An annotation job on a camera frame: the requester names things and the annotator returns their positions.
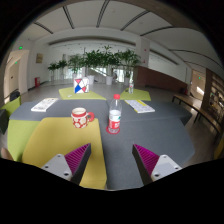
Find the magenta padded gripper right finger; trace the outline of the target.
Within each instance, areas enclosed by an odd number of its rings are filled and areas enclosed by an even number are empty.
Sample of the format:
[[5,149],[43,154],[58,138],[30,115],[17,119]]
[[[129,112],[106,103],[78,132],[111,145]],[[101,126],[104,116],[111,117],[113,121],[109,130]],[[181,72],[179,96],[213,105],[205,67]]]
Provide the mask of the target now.
[[135,158],[143,185],[181,170],[181,167],[168,155],[157,155],[143,146],[134,144],[132,154]]

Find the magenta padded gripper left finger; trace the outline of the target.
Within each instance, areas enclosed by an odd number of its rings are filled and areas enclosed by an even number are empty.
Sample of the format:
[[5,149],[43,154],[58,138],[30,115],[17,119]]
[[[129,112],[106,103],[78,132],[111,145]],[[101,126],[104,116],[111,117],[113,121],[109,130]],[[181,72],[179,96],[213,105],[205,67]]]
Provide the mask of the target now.
[[90,155],[91,144],[88,143],[66,155],[57,154],[42,169],[79,185]]

